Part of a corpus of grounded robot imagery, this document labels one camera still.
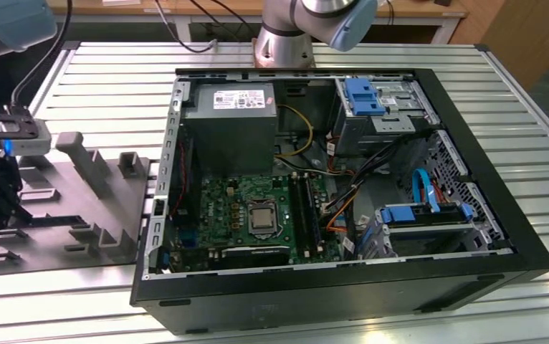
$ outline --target power supply label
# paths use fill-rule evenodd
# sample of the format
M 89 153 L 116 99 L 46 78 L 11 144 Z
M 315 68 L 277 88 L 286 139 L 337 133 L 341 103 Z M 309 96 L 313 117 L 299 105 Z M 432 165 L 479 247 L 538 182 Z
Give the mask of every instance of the power supply label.
M 217 91 L 214 94 L 214 109 L 264 109 L 266 99 L 264 90 Z

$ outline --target label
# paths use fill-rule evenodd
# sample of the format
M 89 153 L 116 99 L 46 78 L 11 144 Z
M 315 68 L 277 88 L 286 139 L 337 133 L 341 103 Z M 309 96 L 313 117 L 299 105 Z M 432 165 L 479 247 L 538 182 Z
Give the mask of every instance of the label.
M 464 16 L 464 12 L 444 12 L 444 16 Z
M 381 97 L 380 99 L 381 99 L 381 104 L 384 105 L 399 105 L 395 97 Z
M 145 13 L 160 13 L 160 11 L 157 9 L 145 9 L 144 10 Z M 170 9 L 162 9 L 164 13 L 170 13 Z
M 371 218 L 367 215 L 363 215 L 359 221 L 359 226 L 364 226 L 365 224 L 369 223 L 369 221 L 371 221 Z
M 336 144 L 329 142 L 328 145 L 325 145 L 325 149 L 329 152 L 329 156 L 335 156 L 335 154 L 336 154 Z
M 217 91 L 214 94 L 214 109 L 264 109 L 266 99 L 264 90 Z
M 349 240 L 348 237 L 345 237 L 345 240 L 343 240 L 343 246 L 351 251 L 352 253 L 356 251 L 356 244 L 353 244 L 352 240 Z

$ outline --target screw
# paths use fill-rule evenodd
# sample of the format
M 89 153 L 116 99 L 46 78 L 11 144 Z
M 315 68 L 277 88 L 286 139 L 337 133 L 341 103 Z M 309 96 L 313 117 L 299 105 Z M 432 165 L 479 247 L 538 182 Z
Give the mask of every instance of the screw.
M 323 161 L 320 159 L 312 159 L 312 165 L 316 168 L 323 168 Z

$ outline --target aluminum table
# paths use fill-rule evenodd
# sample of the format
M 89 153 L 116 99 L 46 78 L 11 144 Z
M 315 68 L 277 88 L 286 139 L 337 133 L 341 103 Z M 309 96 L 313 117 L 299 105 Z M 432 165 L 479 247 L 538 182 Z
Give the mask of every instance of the aluminum table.
M 549 119 L 494 55 L 475 46 L 365 44 L 340 53 L 317 44 L 316 59 L 319 67 L 436 71 L 549 249 Z M 59 55 L 33 113 L 49 120 L 54 140 L 82 131 L 105 158 L 137 151 L 153 159 L 156 176 L 176 69 L 252 65 L 249 44 L 189 54 L 172 43 L 82 43 Z M 67 159 L 57 151 L 49 157 Z M 174 336 L 129 305 L 133 275 L 128 265 L 2 276 L 0 342 L 549 342 L 549 273 L 455 312 L 202 336 Z

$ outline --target gray robot arm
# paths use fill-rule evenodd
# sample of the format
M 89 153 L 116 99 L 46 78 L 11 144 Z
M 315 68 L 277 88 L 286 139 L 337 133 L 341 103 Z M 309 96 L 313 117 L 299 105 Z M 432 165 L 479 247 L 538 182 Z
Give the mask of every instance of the gray robot arm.
M 254 57 L 260 67 L 311 67 L 312 36 L 347 52 L 363 40 L 385 0 L 265 0 Z
M 0 1 L 0 55 L 23 52 L 57 35 L 57 19 L 46 0 Z

